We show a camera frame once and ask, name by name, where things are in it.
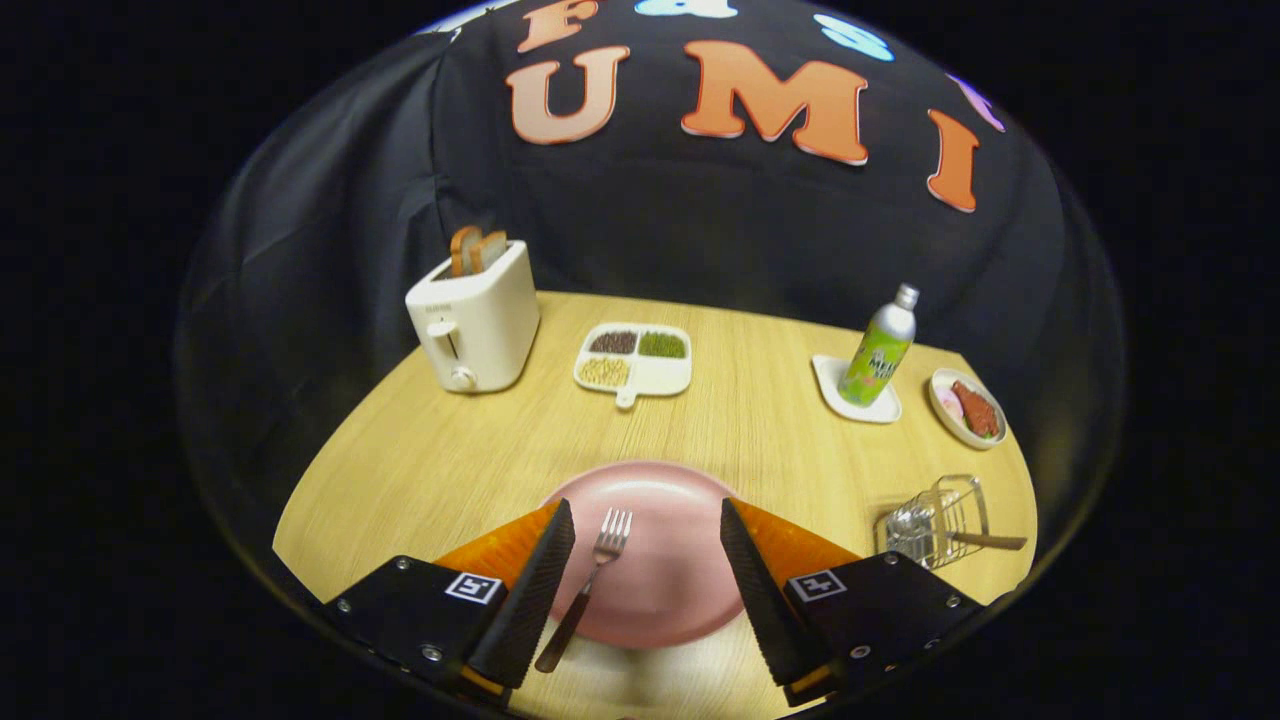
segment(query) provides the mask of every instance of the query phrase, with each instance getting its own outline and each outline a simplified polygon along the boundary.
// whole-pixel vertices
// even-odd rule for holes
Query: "silver fork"
[[[564,655],[568,641],[573,638],[573,632],[577,629],[579,620],[582,619],[582,612],[586,611],[586,601],[591,598],[591,583],[595,580],[595,574],[600,571],[600,568],[613,562],[622,555],[622,548],[626,547],[630,536],[631,512],[609,507],[609,511],[604,515],[604,524],[600,525],[600,534],[595,538],[595,547],[591,548],[595,568],[591,568],[591,574],[586,577],[586,583],[582,584],[582,589],[577,591],[573,605],[568,606],[564,619],[556,628],[552,639],[547,642],[543,653],[538,656],[534,667],[543,673],[550,673],[559,665],[559,659]]]

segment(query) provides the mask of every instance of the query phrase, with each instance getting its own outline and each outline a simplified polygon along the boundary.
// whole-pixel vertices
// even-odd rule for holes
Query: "bottle cap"
[[[905,307],[908,310],[915,309],[915,301],[920,299],[920,291],[914,287],[902,283],[897,286],[897,299],[893,300],[895,304]]]

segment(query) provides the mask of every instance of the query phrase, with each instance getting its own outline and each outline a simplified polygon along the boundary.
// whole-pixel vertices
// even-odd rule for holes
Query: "white toaster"
[[[451,392],[511,387],[525,369],[541,314],[529,247],[508,241],[492,268],[452,277],[440,263],[404,296],[419,342]]]

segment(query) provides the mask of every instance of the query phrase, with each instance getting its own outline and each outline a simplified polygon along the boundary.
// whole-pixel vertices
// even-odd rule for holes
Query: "bottle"
[[[884,391],[893,372],[915,340],[915,301],[920,291],[902,283],[893,302],[872,315],[872,322],[858,346],[849,372],[840,380],[838,391],[851,405],[869,407]]]

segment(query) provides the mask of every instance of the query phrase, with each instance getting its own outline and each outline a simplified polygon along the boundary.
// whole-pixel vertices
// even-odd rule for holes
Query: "green beans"
[[[684,357],[685,341],[667,333],[645,333],[640,337],[640,355]]]

